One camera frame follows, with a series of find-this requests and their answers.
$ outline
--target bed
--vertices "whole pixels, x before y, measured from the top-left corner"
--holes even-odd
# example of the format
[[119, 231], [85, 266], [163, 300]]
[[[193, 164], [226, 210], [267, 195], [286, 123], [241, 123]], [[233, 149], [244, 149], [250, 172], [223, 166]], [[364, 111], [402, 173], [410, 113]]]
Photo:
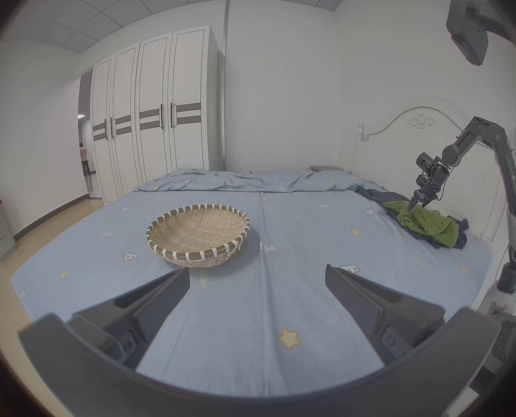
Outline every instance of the bed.
[[[177, 268], [147, 246], [145, 231], [157, 216], [198, 203], [234, 206], [248, 213], [248, 239], [223, 265], [190, 269], [188, 293], [137, 371], [196, 392], [260, 397], [313, 392], [374, 372], [383, 364], [325, 286], [326, 264], [442, 305], [449, 319], [476, 307], [493, 281], [505, 209], [499, 169], [493, 158], [488, 163], [492, 151], [476, 144], [437, 205], [469, 220], [466, 246], [414, 240], [354, 190], [383, 186], [410, 195], [416, 156], [435, 155], [460, 128], [427, 107], [376, 128], [366, 134], [359, 125], [354, 175], [176, 171], [144, 184], [41, 249], [12, 276], [13, 288], [32, 320], [49, 312], [68, 320]], [[400, 159], [391, 171], [382, 165], [389, 152]], [[474, 205], [456, 190], [480, 194]]]

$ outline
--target black pants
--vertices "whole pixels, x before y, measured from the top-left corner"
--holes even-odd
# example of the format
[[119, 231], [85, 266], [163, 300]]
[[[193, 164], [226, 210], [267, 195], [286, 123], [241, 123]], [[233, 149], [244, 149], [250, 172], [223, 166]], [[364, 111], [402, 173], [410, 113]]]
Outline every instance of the black pants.
[[88, 161], [82, 161], [82, 171], [84, 172], [85, 176], [88, 176], [90, 174], [90, 167], [88, 167]]

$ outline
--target basket rim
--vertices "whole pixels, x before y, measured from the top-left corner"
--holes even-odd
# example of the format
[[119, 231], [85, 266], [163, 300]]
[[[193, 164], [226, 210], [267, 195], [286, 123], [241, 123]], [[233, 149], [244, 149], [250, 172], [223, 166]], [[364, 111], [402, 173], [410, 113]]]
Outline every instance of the basket rim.
[[[226, 210], [236, 215], [240, 216], [245, 221], [245, 227], [243, 232], [238, 235], [234, 240], [226, 242], [217, 247], [208, 248], [206, 250], [200, 250], [197, 252], [177, 252], [173, 250], [165, 249], [155, 242], [152, 241], [150, 235], [153, 232], [154, 228], [157, 227], [161, 222], [165, 222], [166, 219], [172, 218], [174, 216], [179, 215], [180, 213], [184, 213], [192, 210]], [[222, 204], [193, 204], [187, 205], [185, 207], [175, 208], [169, 212], [164, 213], [158, 218], [154, 219], [150, 226], [146, 229], [146, 240], [148, 241], [148, 246], [155, 252], [157, 255], [161, 255], [165, 259], [175, 260], [175, 261], [205, 261], [210, 259], [215, 259], [218, 256], [231, 253], [239, 248], [244, 240], [248, 237], [248, 233], [250, 232], [250, 221], [248, 220], [248, 216], [245, 212], [239, 210], [238, 208], [231, 207], [228, 205]]]

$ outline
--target wardrobe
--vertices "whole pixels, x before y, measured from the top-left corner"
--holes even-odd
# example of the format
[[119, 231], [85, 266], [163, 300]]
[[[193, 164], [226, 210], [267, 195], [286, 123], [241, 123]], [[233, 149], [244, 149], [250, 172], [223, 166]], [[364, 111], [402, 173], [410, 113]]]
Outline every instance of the wardrobe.
[[173, 170], [219, 170], [218, 54], [205, 26], [95, 64], [91, 120], [105, 202]]

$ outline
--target person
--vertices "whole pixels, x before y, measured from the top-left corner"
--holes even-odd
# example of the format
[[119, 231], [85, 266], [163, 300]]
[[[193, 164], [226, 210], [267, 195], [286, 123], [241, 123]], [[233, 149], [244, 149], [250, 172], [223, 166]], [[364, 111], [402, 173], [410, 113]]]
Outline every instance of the person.
[[81, 143], [79, 143], [81, 146], [81, 161], [82, 161], [82, 171], [85, 174], [85, 177], [87, 177], [90, 174], [90, 167], [88, 167], [88, 154], [86, 152], [86, 147]]

